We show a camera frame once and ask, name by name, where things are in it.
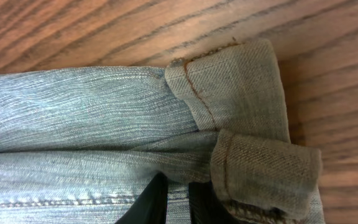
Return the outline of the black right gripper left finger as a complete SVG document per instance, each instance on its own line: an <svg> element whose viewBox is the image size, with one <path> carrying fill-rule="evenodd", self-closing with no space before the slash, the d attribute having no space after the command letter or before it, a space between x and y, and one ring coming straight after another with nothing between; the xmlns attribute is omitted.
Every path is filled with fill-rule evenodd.
<svg viewBox="0 0 358 224"><path fill-rule="evenodd" d="M167 194L167 177L158 173L116 224L165 224Z"/></svg>

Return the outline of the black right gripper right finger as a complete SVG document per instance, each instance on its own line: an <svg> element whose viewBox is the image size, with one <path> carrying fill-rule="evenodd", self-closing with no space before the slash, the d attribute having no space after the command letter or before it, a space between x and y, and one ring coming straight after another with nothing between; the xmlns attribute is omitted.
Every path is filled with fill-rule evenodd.
<svg viewBox="0 0 358 224"><path fill-rule="evenodd" d="M218 200L211 182L189 183L188 190L192 224L239 224Z"/></svg>

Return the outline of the light blue denim shorts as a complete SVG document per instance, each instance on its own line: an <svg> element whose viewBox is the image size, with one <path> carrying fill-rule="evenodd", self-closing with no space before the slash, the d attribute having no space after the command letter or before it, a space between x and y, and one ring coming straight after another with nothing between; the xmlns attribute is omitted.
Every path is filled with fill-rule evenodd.
<svg viewBox="0 0 358 224"><path fill-rule="evenodd" d="M290 140L271 43L158 67L0 75L0 223L116 223L158 173L165 223L211 182L239 223L323 223L321 153Z"/></svg>

